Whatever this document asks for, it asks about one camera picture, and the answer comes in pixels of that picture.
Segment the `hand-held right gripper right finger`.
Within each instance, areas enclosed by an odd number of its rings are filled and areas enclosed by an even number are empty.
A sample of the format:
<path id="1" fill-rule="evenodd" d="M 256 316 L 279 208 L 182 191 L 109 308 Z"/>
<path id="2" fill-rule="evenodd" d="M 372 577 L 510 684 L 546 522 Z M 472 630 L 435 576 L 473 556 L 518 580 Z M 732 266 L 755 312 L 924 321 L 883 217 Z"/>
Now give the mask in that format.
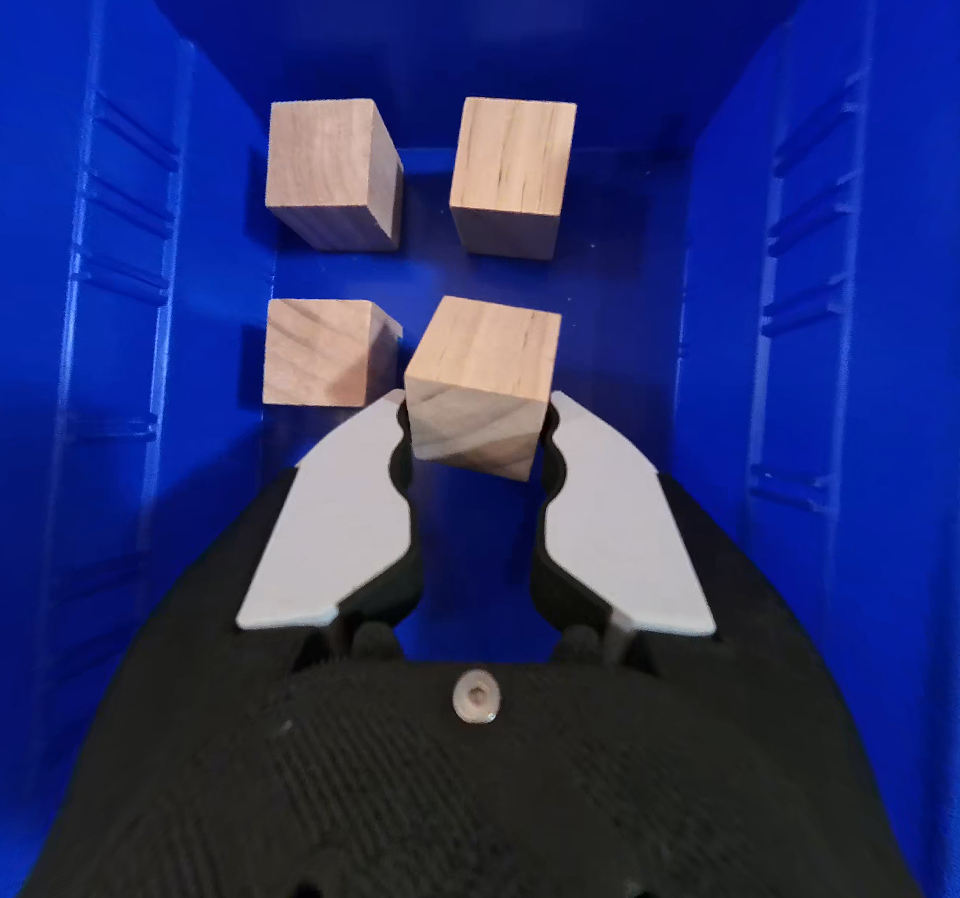
<path id="1" fill-rule="evenodd" d="M 540 615 L 560 633 L 592 629 L 608 664 L 641 635 L 712 639 L 717 622 L 655 464 L 559 390 L 541 441 L 530 578 Z"/>

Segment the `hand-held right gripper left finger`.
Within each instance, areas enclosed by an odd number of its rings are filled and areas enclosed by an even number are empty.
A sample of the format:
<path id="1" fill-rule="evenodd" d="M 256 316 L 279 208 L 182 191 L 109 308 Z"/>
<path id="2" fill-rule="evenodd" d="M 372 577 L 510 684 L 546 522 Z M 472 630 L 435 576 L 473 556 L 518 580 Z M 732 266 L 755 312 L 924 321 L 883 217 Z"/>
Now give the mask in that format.
<path id="1" fill-rule="evenodd" d="M 397 626 L 425 587 L 405 393 L 356 412 L 295 466 L 237 628 Z"/>

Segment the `blue striped wooden cube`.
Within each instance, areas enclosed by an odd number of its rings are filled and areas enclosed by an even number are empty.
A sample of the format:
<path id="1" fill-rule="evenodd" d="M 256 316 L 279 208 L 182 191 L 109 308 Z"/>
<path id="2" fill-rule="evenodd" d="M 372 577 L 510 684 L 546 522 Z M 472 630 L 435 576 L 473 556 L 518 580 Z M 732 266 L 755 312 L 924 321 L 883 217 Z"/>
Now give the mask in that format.
<path id="1" fill-rule="evenodd" d="M 553 259 L 577 110 L 568 102 L 464 101 L 449 206 L 468 253 Z"/>
<path id="2" fill-rule="evenodd" d="M 373 99 L 270 107 L 266 206 L 321 253 L 391 253 L 402 236 L 404 170 Z"/>
<path id="3" fill-rule="evenodd" d="M 527 482 L 561 322 L 554 312 L 444 296 L 404 374 L 414 457 Z"/>
<path id="4" fill-rule="evenodd" d="M 363 408 L 397 386 L 402 325 L 371 301 L 271 299 L 262 400 Z"/>

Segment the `blue plastic bin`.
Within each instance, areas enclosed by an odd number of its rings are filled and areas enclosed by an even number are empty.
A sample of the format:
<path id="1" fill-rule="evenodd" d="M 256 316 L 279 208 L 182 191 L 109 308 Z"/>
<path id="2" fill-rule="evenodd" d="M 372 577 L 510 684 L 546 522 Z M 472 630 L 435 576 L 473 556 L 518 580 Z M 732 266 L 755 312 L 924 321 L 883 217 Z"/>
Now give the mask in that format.
<path id="1" fill-rule="evenodd" d="M 550 261 L 468 253 L 468 97 L 577 105 Z M 277 101 L 373 99 L 399 248 L 266 206 Z M 958 896 L 958 0 L 2 0 L 2 896 L 110 679 L 351 413 L 262 403 L 271 299 L 561 315 L 558 387 L 771 580 L 925 896 Z"/>

